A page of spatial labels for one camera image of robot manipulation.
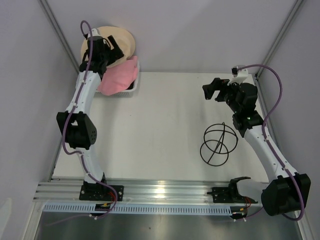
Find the beige bucket hat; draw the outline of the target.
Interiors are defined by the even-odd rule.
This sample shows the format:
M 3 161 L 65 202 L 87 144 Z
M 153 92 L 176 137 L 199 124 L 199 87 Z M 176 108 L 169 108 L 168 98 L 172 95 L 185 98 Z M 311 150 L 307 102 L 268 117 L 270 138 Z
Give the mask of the beige bucket hat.
M 117 60 L 114 64 L 107 68 L 112 68 L 114 66 L 122 64 L 134 55 L 136 49 L 136 41 L 129 31 L 124 28 L 115 26 L 101 26 L 96 29 L 99 30 L 101 37 L 104 37 L 106 39 L 108 38 L 108 36 L 112 35 L 120 50 L 124 54 L 124 57 L 122 57 L 120 60 Z

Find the pink bucket hat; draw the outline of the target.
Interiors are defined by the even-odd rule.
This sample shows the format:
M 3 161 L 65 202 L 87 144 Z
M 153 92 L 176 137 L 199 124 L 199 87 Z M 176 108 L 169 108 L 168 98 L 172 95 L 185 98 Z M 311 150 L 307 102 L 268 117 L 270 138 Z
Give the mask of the pink bucket hat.
M 96 91 L 102 95 L 110 96 L 128 89 L 137 78 L 138 61 L 138 57 L 134 55 L 125 62 L 108 68 Z

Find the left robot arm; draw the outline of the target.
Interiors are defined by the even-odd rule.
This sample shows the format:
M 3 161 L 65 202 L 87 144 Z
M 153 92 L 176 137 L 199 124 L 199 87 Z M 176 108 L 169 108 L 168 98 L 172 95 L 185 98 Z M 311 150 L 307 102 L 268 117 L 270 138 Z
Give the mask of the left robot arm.
M 79 66 L 75 93 L 64 112 L 58 112 L 56 120 L 62 135 L 62 148 L 71 156 L 77 155 L 84 171 L 85 187 L 96 200 L 103 200 L 108 194 L 105 174 L 101 169 L 95 151 L 97 129 L 90 119 L 93 98 L 107 66 L 124 56 L 123 51 L 110 35 L 85 35 L 87 49 Z

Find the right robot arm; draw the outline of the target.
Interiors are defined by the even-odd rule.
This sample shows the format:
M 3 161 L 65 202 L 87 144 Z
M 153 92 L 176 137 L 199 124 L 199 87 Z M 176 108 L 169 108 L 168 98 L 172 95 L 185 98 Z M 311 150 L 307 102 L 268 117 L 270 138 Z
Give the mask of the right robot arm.
M 232 83 L 229 79 L 214 78 L 202 86 L 206 100 L 225 102 L 232 110 L 232 121 L 241 137 L 251 146 L 262 163 L 269 179 L 260 193 L 265 212 L 270 216 L 299 211 L 295 221 L 302 219 L 308 201 L 311 179 L 291 166 L 274 143 L 266 123 L 256 110 L 258 89 L 251 83 Z

